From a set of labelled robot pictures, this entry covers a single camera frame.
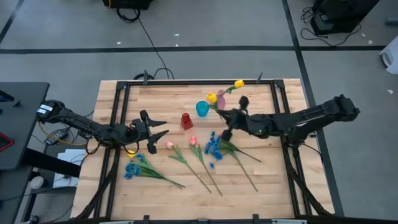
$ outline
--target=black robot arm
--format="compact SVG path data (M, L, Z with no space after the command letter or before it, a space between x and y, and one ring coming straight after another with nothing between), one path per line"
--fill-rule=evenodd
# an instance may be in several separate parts
M261 139L269 136L287 136L290 144L300 144L307 136L335 121L353 121L359 114L353 102L344 95L336 96L322 105L296 113L248 115L249 100L242 96L240 109L216 110L228 125L221 136L229 141L232 129L240 129Z
M148 150L155 154L156 142L169 130L152 134L150 127L165 124L165 121L153 121L145 110L140 112L141 120L135 119L130 126L124 124L99 124L84 116L74 113L60 101L45 101L36 112L41 123L63 123L78 130L78 135L85 139L94 137L100 146L108 148L123 147L128 144L148 140Z

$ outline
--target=black metal frame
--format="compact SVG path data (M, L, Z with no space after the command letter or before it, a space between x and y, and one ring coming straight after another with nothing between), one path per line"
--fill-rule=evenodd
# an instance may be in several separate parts
M244 82L247 85L255 85L255 84L270 85L271 93L272 93L272 100L274 102L274 107L275 107L276 113L280 113L279 99L278 99L277 93L276 93L276 87L279 87L281 95L282 95L282 102L283 102L285 112L286 113L290 112L283 80L261 80L260 82L257 82L257 80L244 80ZM148 85L233 85L234 80L172 80L172 81L170 81L170 80L167 80L167 81L148 80L147 84ZM111 115L111 124L114 124L115 120L116 120L116 113L118 111L121 90L125 89L123 105L122 105L122 112L121 112L121 119L120 119L120 123L124 123L126 120L126 112L127 112L127 104L129 101L130 87L141 86L141 85L144 85L144 82L125 82L125 81L123 81L123 82L117 83L115 97L114 97L114 103L113 103L113 110L112 110L112 115ZM281 141L282 141L282 151L283 151L285 165L286 165L286 169L287 169L287 178L288 178L288 182L289 182L290 197L292 199L294 215L295 215L295 217L297 217L301 214L300 214L300 209L299 209L299 203L297 200L297 193L296 193L296 189L295 189L295 185L294 185L294 178L291 176L290 172L288 171L288 162L290 162L290 157L289 157L288 144L287 144L286 137L281 137ZM106 171L108 170L110 150L111 149L106 149L106 151L105 151L104 161L103 161L103 165L101 168L101 176L100 176L100 181L99 181L100 185L103 183L103 181L106 177ZM115 152L115 155L114 155L114 162L117 163L117 166L119 164L119 156L120 156L120 150L117 149ZM303 168L302 168L302 163L300 160L300 154L298 153L298 149L294 149L294 157L295 157L296 170L297 170L298 176L299 176L300 180L302 181L303 185L305 186L305 179L303 176ZM108 201L107 201L107 205L106 205L106 218L108 218L108 219L111 218L111 214L112 214L115 187L116 187L116 175L112 179L111 185L109 188ZM304 199L304 205L305 205L305 214L312 215L310 203L308 201L308 198L304 195L304 193L303 193L303 199ZM101 201L99 201L99 203L96 205L95 212L94 212L95 218L99 217L100 209L101 209ZM225 223L231 223L231 222L253 223L254 219L218 220L218 221L220 223L222 223L222 222L225 222ZM261 221L270 223L271 219L261 220ZM164 220L161 222L175 223L174 220ZM179 222L190 222L190 220L180 220Z

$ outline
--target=pink tulip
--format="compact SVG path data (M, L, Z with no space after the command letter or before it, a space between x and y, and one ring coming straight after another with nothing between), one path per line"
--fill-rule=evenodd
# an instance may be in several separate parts
M174 144L172 142L170 142L170 141L167 141L166 142L166 146L167 146L167 149L173 149Z
M197 138L194 137L194 136L192 136L192 137L191 137L191 145L194 146L194 145L196 145L196 144L197 144Z

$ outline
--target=red object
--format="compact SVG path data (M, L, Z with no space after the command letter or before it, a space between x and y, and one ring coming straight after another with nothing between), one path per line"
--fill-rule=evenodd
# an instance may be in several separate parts
M14 141L5 134L0 133L0 152L12 145Z
M182 115L181 125L184 128L184 130L188 130L193 127L193 124L192 124L191 118L189 117L189 114L185 113Z

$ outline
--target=wooden tabletop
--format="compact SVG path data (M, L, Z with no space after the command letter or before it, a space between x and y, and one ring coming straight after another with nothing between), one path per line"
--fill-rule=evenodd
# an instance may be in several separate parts
M299 79L285 79L285 89L290 111L296 112L307 108L303 89ZM117 81L102 81L99 88L93 120L109 124ZM191 136L196 136L198 143L204 146L211 131L222 132L226 125L212 110L208 116L200 118L195 105L206 100L209 92L225 90L228 85L170 85L170 86L132 86L127 106L126 125L139 118L140 110L147 110L149 116L157 121L167 121L167 124L152 128L153 133L170 130L157 145L158 153L150 155L141 143L140 152L145 154L151 164L169 179L185 185L180 190L174 185L158 179L133 177L123 178L124 168L129 162L125 152L122 152L118 179L113 202L112 220L142 220L144 215L150 215L151 220L192 220L206 219L250 219L253 214L260 218L290 218L294 217L287 183L287 174L279 138L258 139L242 131L233 131L231 142L240 150L260 159L257 162L247 156L238 154L245 170L256 185L258 192L250 184L239 164L230 156L218 161L214 169L210 169L217 186L223 193L219 195L205 169L194 153L188 148ZM123 92L120 97L118 117L120 120ZM244 95L249 98L249 113L275 113L269 85L245 85L225 95L226 110L239 108L238 101ZM193 128L184 131L180 125L181 115L188 113L193 121ZM174 155L166 148L165 142L178 144L184 158L193 170L209 186L209 193L192 172L181 162L168 158ZM306 144L317 148L315 139L308 138ZM95 141L89 143L89 148L96 146ZM136 150L136 145L128 149ZM320 156L306 146L300 147L300 155L308 188L318 201L333 213L328 185ZM76 190L72 215L78 215L91 200L98 188L104 149L87 157L80 173L80 181ZM111 153L109 166L113 161ZM214 162L210 155L204 156L205 164ZM301 193L298 200L303 211ZM108 191L105 192L101 207L104 215Z

